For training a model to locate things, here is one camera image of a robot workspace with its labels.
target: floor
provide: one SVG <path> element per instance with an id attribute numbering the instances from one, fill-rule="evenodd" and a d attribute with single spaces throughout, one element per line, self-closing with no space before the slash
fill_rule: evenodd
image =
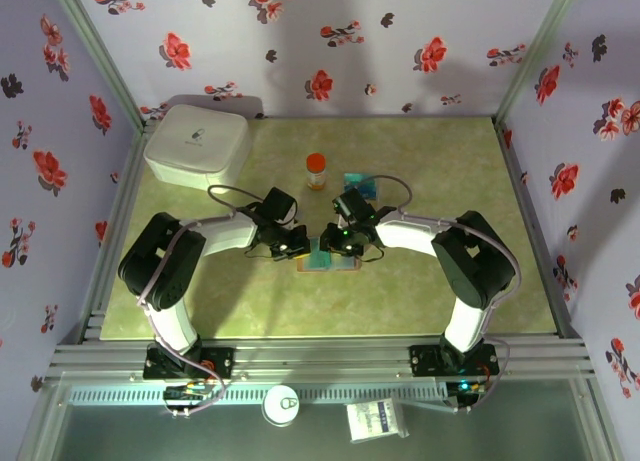
<path id="1" fill-rule="evenodd" d="M 346 172 L 393 174 L 413 188 L 408 212 L 485 216 L 518 258 L 523 285 L 497 310 L 490 331 L 553 332 L 555 326 L 531 246 L 489 118 L 375 118 L 250 121 L 253 148 L 237 186 L 266 195 L 271 186 L 294 196 L 310 235 L 334 221 L 331 200 Z M 327 157 L 323 191 L 306 187 L 305 158 Z M 230 202 L 248 202 L 238 194 Z M 379 204 L 405 199 L 401 186 L 380 181 Z M 145 166 L 124 252 L 151 216 L 222 214 L 204 191 L 169 185 Z M 454 296 L 436 258 L 388 249 L 383 260 L 352 272 L 298 273 L 295 262 L 247 259 L 239 250 L 200 261 L 185 296 L 193 324 L 207 337 L 439 334 Z M 116 279 L 102 339 L 150 338 L 145 316 Z"/>

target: white round object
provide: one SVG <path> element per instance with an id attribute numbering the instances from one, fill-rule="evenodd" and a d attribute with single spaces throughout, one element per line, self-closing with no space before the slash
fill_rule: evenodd
<path id="1" fill-rule="evenodd" d="M 300 400 L 289 386 L 279 385 L 271 388 L 262 402 L 264 419 L 274 426 L 289 426 L 300 409 Z"/>

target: white box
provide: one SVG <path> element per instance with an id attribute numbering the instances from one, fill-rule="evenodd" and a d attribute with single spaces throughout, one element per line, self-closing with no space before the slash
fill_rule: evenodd
<path id="1" fill-rule="evenodd" d="M 242 116 L 178 104 L 151 136 L 144 159 L 160 181 L 206 190 L 212 184 L 233 186 L 251 145 Z"/>

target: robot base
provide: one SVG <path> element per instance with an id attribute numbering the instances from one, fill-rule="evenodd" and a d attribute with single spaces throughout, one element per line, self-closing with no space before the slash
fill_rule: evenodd
<path id="1" fill-rule="evenodd" d="M 185 357 L 194 362 L 204 364 L 215 371 L 222 379 L 231 379 L 234 359 L 233 348 L 207 348 L 198 346 L 185 353 Z M 204 379 L 204 371 L 186 365 L 175 359 L 158 344 L 147 346 L 147 359 L 142 377 L 146 380 L 159 379 Z"/>
<path id="2" fill-rule="evenodd" d="M 491 376 L 500 372 L 496 349 L 491 344 L 481 344 L 473 350 L 473 355 L 454 367 L 447 362 L 446 348 L 438 344 L 415 345 L 409 347 L 411 372 L 416 377 L 423 376 L 486 376 L 484 367 Z"/>

